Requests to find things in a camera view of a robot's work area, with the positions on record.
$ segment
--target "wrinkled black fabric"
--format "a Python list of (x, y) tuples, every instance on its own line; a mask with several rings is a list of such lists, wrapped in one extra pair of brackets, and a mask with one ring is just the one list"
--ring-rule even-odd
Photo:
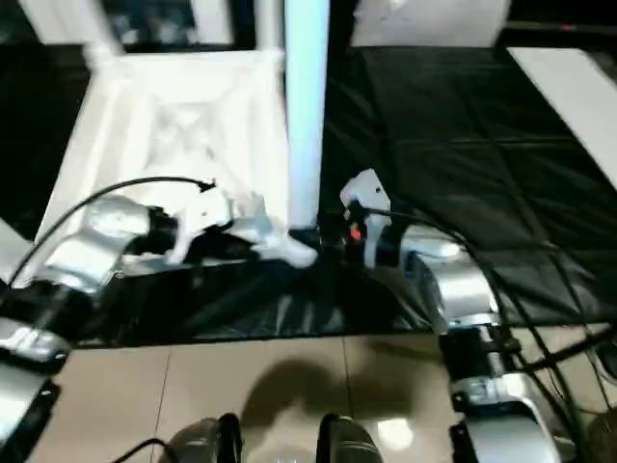
[(0, 217), (34, 239), (90, 73), (81, 46), (0, 45)]
[[(617, 193), (506, 51), (364, 48), (331, 60), (321, 221), (367, 168), (394, 209), (428, 209), (463, 232), (536, 323), (617, 321)], [(113, 345), (430, 327), (400, 275), (329, 258), (119, 283)]]

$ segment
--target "light blue cylinder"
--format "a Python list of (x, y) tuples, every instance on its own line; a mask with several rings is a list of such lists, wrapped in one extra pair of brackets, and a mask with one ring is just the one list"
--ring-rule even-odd
[(330, 0), (285, 1), (289, 226), (315, 225), (319, 207)]

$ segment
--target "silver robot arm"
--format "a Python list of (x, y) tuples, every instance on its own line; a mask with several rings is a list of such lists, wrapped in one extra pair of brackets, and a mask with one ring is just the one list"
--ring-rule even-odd
[(549, 428), (536, 405), (529, 378), (511, 360), (518, 342), (504, 329), (483, 271), (452, 236), (428, 226), (398, 228), (389, 199), (372, 171), (341, 193), (348, 214), (368, 210), (352, 223), (347, 255), (367, 267), (387, 265), (403, 272), (422, 302), (438, 338), (450, 378), (450, 398), (464, 418), (450, 428), (454, 461), (474, 463), (558, 463)]
[(11, 291), (0, 310), (0, 461), (28, 458), (60, 394), (53, 377), (71, 348), (104, 318), (100, 297), (122, 256), (131, 250), (164, 253), (174, 246), (176, 230), (177, 221), (159, 208), (103, 199), (30, 284)]
[[(29, 285), (11, 290), (0, 307), (0, 461), (21, 463), (35, 446), (60, 393), (52, 379), (71, 348), (104, 322), (102, 302), (114, 275), (184, 266), (193, 240), (215, 229), (258, 259), (307, 266), (316, 256), (265, 215), (259, 198), (237, 204), (212, 188), (170, 217), (110, 196), (86, 210), (81, 228), (60, 241)], [(133, 259), (124, 261), (127, 255)]]

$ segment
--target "red light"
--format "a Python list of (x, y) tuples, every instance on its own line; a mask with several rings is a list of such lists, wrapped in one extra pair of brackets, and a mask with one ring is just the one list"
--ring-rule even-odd
[(357, 225), (354, 225), (351, 228), (349, 234), (351, 234), (351, 237), (354, 238), (356, 241), (360, 241), (362, 239), (362, 232)]

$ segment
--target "tiled floor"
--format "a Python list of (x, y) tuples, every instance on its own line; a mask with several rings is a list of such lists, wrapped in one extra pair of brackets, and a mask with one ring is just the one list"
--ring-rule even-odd
[[(581, 333), (543, 330), (551, 348)], [(524, 330), (518, 334), (532, 346)], [(580, 405), (602, 410), (585, 358), (565, 372)], [(314, 461), (327, 412), (361, 421), (388, 463), (451, 461), (447, 428), (456, 416), (430, 335), (82, 351), (61, 383), (65, 392), (35, 463), (106, 463), (147, 437), (170, 439), (188, 423), (225, 412), (241, 418), (250, 463)], [(149, 450), (131, 461), (155, 462), (157, 455)]]

